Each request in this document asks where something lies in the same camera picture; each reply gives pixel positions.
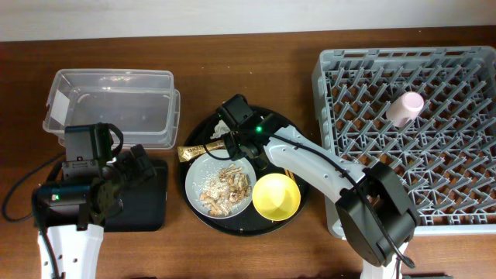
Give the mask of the pink cup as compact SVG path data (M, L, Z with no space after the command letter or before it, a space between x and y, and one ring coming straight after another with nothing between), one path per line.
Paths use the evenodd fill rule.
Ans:
M424 106L423 97L415 92L408 91L396 99L386 111L386 119L395 127L404 127L408 121L415 119Z

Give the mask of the gold coffee sachet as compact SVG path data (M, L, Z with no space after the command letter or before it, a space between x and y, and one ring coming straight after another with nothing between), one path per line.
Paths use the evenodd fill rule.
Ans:
M205 154L206 151L213 151L219 149L225 149L226 146L222 140L217 140L212 143L206 143L205 147L202 145L198 146L179 146L177 148L178 159L180 162L188 162L201 155Z

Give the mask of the food scraps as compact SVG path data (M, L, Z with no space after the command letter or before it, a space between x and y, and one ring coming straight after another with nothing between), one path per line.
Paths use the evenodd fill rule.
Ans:
M201 186L199 200L211 217L229 217L241 210L251 195L248 173L230 164L209 174Z

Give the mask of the grey plate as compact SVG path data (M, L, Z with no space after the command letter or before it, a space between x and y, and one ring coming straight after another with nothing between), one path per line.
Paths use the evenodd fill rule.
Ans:
M243 204L243 207L240 211L238 211L235 215L231 215L229 217L233 217L241 213L244 209L247 208L248 204L252 202L252 191L253 187L257 181L255 179L255 173L253 167L249 167L248 161L245 158L240 160L227 160L228 153L226 150L213 150L210 153L206 153L201 155L199 158L193 162L191 165L191 169L187 173L186 183L191 183L190 188L186 189L187 197L190 202L193 203L196 209L200 209L200 212L207 216L207 210L202 206L199 195L201 192L201 186L205 182L205 179L209 174L215 173L218 169L228 167L230 164L235 164L237 167L243 167L245 172L248 173L251 184L251 195L248 197L248 200ZM229 217L213 217L215 219L227 219Z

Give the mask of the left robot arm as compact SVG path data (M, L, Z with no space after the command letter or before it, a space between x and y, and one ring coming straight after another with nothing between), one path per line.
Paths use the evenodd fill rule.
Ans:
M124 211L121 193L156 176L144 147L123 150L111 123L68 126L65 158L33 191L44 278L93 278L109 218Z

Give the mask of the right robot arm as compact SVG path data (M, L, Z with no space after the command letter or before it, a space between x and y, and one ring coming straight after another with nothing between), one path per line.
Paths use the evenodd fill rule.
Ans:
M282 115L261 115L243 95L234 95L216 112L229 127L222 135L229 159L249 157L284 168L335 205L348 244L365 262L363 276L400 277L401 265L415 268L404 251L420 217L391 167L343 160L306 139Z

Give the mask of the yellow bowl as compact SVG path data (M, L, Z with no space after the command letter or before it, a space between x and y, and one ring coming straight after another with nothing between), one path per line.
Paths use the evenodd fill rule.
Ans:
M270 221L284 221L292 217L301 203L296 182L285 174L267 174L253 187L252 203L257 212Z

